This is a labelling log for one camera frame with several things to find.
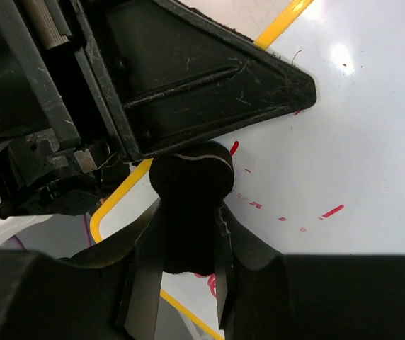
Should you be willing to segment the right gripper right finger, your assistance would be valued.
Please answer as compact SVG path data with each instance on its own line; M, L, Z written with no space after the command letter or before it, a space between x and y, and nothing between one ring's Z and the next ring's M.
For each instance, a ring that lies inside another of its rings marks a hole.
M282 254L214 212L227 339L405 339L405 255Z

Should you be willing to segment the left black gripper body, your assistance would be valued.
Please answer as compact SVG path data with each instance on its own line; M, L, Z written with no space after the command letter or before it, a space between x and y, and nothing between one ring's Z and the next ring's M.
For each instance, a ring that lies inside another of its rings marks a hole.
M0 218L80 215L129 174L77 1L0 1Z

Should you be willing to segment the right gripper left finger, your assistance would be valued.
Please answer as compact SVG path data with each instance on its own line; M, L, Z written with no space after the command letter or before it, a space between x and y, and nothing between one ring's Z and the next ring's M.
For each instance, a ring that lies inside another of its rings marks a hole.
M0 339L153 339L163 209L67 259L0 250Z

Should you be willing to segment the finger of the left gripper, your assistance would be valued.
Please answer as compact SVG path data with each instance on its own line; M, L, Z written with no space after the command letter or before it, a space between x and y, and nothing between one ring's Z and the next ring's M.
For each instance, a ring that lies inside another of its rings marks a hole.
M310 75L178 1L75 1L74 8L128 159L316 103Z

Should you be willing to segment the black bone-shaped eraser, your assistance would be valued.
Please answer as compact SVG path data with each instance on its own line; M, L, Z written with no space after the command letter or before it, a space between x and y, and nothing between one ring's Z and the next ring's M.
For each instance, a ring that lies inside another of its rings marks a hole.
M164 210L164 271L213 274L215 210L234 186L230 151L211 141L157 157L149 179Z

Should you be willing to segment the yellow framed whiteboard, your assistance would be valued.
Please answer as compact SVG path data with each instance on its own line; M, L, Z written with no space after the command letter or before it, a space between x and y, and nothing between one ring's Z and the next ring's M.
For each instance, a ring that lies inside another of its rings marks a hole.
M258 38L293 1L190 1ZM405 255L405 1L307 1L269 46L316 104L219 139L235 218L282 254Z

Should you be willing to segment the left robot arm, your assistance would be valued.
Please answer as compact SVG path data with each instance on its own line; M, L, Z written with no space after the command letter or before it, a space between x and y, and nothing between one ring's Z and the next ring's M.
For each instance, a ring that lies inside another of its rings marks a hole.
M313 78L180 1L0 1L0 244L142 161L313 106Z

